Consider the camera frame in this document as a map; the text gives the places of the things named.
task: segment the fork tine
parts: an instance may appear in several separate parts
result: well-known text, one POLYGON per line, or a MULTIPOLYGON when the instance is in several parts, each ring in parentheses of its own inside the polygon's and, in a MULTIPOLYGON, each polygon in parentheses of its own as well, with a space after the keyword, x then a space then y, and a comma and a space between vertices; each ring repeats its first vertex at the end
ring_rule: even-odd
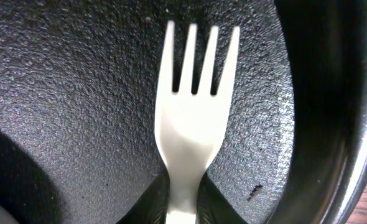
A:
POLYGON ((204 57, 202 75, 200 76, 200 84, 198 86, 198 93, 209 95, 211 92, 211 82, 213 80, 214 59, 216 51, 216 43, 218 41, 218 27, 213 26, 208 38, 206 56, 204 57))
POLYGON ((167 23, 165 32, 163 55, 160 63, 159 82, 157 84, 157 94, 160 92, 172 92, 172 74, 174 61, 174 22, 167 23))
POLYGON ((232 39, 228 49, 228 54, 223 67, 220 86, 218 87, 217 96, 226 98, 231 101, 233 85, 235 84, 236 63, 238 60, 240 28, 233 28, 232 39))
POLYGON ((191 24, 189 27, 188 39, 186 42, 185 57, 182 64, 179 94, 191 94, 190 90, 192 88, 193 64, 195 61, 196 33, 197 25, 191 24))

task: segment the fork head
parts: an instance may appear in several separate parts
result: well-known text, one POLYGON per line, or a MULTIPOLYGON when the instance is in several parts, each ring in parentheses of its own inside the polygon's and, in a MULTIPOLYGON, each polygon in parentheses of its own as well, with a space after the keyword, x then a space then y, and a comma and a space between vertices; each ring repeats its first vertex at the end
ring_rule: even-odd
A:
POLYGON ((160 65, 155 111, 157 147, 170 176, 169 213, 196 214, 198 185, 225 135, 235 82, 239 27, 233 29, 216 95, 211 95, 218 28, 210 31, 198 93, 191 93, 197 25, 189 27, 179 90, 172 91, 174 22, 169 21, 160 65))
POLYGON ((218 27, 210 31, 207 50, 198 87, 193 95, 192 77, 195 58, 197 25, 189 27, 179 90, 172 91, 174 58, 174 22, 169 21, 157 86, 155 111, 155 137, 162 159, 167 168, 173 166, 170 154, 179 145, 190 144, 194 148, 207 148, 209 156, 203 160, 204 170, 216 156, 225 135, 228 122, 236 61, 239 46, 239 27, 233 29, 230 46, 221 75, 218 92, 211 95, 214 58, 218 39, 218 27))

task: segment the fork handle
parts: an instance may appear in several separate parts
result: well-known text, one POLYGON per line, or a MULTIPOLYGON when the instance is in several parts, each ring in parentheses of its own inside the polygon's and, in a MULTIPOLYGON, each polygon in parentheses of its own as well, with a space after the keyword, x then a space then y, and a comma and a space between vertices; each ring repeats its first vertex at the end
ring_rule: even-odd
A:
POLYGON ((170 197, 165 223, 195 224, 197 194, 202 177, 188 180, 176 174, 170 175, 170 197))

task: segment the fork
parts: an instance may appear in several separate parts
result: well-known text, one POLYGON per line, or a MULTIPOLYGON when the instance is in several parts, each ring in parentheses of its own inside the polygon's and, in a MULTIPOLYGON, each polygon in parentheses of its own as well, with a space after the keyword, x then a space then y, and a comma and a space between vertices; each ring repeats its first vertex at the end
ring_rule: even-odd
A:
POLYGON ((166 224, 196 222, 198 187, 222 145, 235 82, 239 27, 233 29, 218 92, 211 95, 218 39, 218 27, 213 26, 198 92, 191 93, 196 34, 197 25, 190 24, 179 90, 174 93, 174 22, 167 23, 154 120, 157 148, 170 177, 166 224))

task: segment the crumb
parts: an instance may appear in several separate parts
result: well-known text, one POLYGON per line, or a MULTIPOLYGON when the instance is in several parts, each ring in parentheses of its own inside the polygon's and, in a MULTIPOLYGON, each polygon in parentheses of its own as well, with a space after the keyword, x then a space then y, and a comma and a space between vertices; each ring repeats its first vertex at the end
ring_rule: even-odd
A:
POLYGON ((250 197, 247 198, 247 201, 249 202, 251 199, 253 199, 255 196, 257 196, 260 191, 262 190, 263 186, 260 184, 260 185, 257 185, 253 191, 251 192, 250 194, 250 197))

